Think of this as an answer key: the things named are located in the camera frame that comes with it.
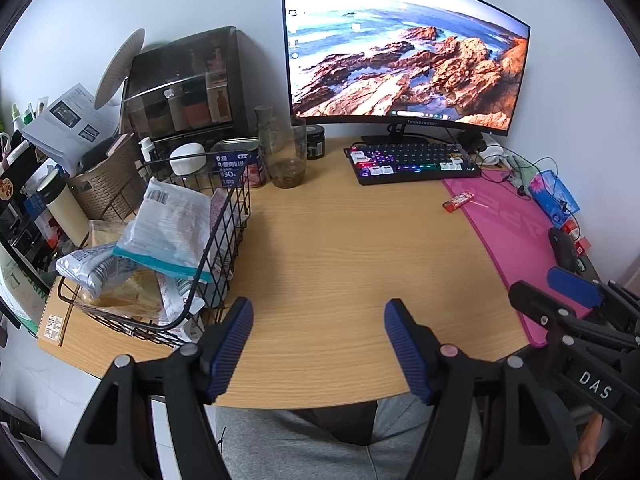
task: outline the beige wicker basket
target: beige wicker basket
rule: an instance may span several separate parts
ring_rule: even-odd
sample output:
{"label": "beige wicker basket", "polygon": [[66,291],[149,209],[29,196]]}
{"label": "beige wicker basket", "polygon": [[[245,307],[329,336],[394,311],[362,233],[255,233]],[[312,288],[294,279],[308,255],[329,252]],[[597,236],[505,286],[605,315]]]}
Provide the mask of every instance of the beige wicker basket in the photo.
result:
{"label": "beige wicker basket", "polygon": [[69,187],[89,220],[123,219],[140,204],[146,183],[136,170],[137,160],[140,149],[135,135],[129,134],[109,158],[69,179]]}

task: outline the black mouse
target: black mouse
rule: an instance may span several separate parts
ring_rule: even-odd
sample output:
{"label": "black mouse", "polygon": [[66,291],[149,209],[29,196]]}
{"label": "black mouse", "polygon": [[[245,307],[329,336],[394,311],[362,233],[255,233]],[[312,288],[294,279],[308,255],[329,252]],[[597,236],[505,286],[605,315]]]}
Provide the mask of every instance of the black mouse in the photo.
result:
{"label": "black mouse", "polygon": [[562,229],[552,227],[549,229],[549,241],[551,242],[551,248],[554,250],[558,267],[577,273],[578,253],[575,251],[574,240]]}

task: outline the white tile floor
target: white tile floor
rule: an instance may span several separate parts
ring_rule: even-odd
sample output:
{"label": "white tile floor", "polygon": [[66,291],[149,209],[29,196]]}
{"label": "white tile floor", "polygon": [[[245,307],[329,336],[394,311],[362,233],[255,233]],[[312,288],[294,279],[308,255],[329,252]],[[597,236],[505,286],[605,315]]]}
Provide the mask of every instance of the white tile floor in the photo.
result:
{"label": "white tile floor", "polygon": [[[24,409],[40,426],[43,440],[64,456],[98,379],[41,350],[26,329],[2,325],[8,332],[0,348],[0,397]],[[152,402],[158,457],[164,480],[180,480],[162,402]],[[212,406],[207,406],[211,421]]]}

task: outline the ribbed blue pad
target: ribbed blue pad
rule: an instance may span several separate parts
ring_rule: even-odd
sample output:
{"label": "ribbed blue pad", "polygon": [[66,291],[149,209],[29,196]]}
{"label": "ribbed blue pad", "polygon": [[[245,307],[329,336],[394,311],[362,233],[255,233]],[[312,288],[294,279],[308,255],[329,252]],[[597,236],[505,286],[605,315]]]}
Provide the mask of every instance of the ribbed blue pad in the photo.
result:
{"label": "ribbed blue pad", "polygon": [[385,306],[385,329],[411,393],[428,404],[431,400],[431,389],[427,377],[427,363],[421,357],[391,301]]}
{"label": "ribbed blue pad", "polygon": [[254,307],[251,301],[247,301],[235,323],[226,333],[225,340],[211,363],[211,382],[208,393],[212,402],[217,396],[226,392],[253,326]]}
{"label": "ribbed blue pad", "polygon": [[554,291],[574,300],[585,308],[600,306],[602,296],[595,283],[589,282],[560,267],[551,267],[546,274],[546,283]]}

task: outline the mouse pad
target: mouse pad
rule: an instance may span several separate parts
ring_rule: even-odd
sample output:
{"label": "mouse pad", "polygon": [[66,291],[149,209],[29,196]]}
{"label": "mouse pad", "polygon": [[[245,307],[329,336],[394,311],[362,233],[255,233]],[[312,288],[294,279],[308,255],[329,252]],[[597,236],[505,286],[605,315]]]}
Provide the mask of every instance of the mouse pad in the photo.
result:
{"label": "mouse pad", "polygon": [[[501,171],[486,174],[492,180],[507,175]],[[556,266],[548,238],[553,225],[533,200],[519,197],[508,182],[495,184],[484,178],[448,178],[442,183],[452,196],[465,191],[473,194],[471,202],[460,210],[478,233],[507,288],[511,283],[524,280],[575,309],[578,317],[587,315],[588,309],[546,284],[546,273]],[[460,210],[450,214],[459,214]],[[546,346],[546,330],[521,313],[518,315],[530,343],[536,348]]]}

